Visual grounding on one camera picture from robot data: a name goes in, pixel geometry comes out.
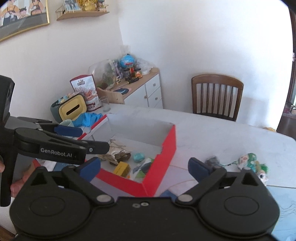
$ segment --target cup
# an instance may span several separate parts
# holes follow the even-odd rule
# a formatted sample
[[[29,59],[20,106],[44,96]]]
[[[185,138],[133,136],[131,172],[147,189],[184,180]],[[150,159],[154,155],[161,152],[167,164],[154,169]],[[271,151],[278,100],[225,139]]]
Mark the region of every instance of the cup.
[[[103,112],[108,112],[111,110],[111,107],[110,107],[110,104],[109,104],[109,101],[108,101],[108,98],[107,96],[103,96],[100,98],[100,101],[102,103],[102,106],[103,106]]]
[[[63,122],[60,123],[60,125],[74,127],[74,124],[71,120],[64,120]]]

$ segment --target dining table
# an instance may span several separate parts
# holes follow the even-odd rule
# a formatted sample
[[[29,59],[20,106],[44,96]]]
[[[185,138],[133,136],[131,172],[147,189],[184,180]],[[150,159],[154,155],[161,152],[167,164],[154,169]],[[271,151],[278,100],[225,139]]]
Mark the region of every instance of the dining table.
[[[110,104],[110,107],[109,113],[175,124],[177,149],[156,196],[171,187],[175,187],[175,193],[178,195],[197,184],[188,173],[187,165],[191,157],[204,162],[216,156],[221,164],[229,164],[248,153],[255,153],[258,161],[268,166],[269,186],[296,188],[294,166],[296,142],[288,136],[259,127],[192,113],[123,104]],[[227,170],[239,171],[236,165],[227,167]],[[0,225],[15,232],[8,209],[0,208]]]

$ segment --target drawer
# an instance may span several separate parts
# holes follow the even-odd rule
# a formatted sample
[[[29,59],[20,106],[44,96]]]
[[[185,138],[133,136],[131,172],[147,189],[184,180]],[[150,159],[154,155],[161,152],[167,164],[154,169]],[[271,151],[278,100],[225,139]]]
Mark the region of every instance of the drawer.
[[[145,84],[145,86],[147,96],[150,97],[160,87],[159,75],[154,76]]]
[[[163,109],[163,101],[160,100],[154,108],[155,109]]]
[[[124,100],[127,105],[137,106],[137,107],[148,107],[147,95],[145,85],[142,85],[134,93]]]
[[[149,98],[148,103],[150,108],[154,108],[161,100],[161,88],[158,88]]]

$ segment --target white and red snack bag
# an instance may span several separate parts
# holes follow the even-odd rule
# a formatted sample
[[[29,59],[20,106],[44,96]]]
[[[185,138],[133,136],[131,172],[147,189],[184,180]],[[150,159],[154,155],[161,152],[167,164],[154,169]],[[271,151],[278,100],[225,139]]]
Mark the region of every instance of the white and red snack bag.
[[[80,92],[84,97],[87,112],[95,111],[102,106],[92,75],[80,75],[70,80],[70,83],[74,91]]]

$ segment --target chair backrest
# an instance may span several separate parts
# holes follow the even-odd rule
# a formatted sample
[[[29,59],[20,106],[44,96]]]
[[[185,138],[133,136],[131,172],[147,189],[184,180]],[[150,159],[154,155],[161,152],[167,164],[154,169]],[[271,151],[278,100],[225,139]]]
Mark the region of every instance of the chair backrest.
[[[225,75],[203,74],[203,75],[198,75],[193,77],[191,80],[191,84],[192,84],[192,102],[193,102],[194,114],[207,115],[207,116],[227,119],[231,121],[237,120],[237,114],[239,112],[239,106],[242,99],[242,92],[244,89],[244,84],[241,81]],[[200,112],[197,112],[197,85],[198,84],[201,84]],[[231,88],[230,95],[228,98],[229,101],[227,101],[227,95],[229,94],[228,87]],[[230,114],[233,106],[232,103],[234,98],[234,88],[237,88],[237,97],[236,97],[233,117],[231,117]],[[223,97],[223,108],[221,111],[220,106],[221,106],[222,89],[224,90],[223,91],[224,97]],[[204,91],[206,91],[205,108],[204,108]],[[209,106],[210,95],[212,97],[211,98],[212,106]],[[229,104],[228,104],[228,111],[225,113],[226,102],[229,102]]]

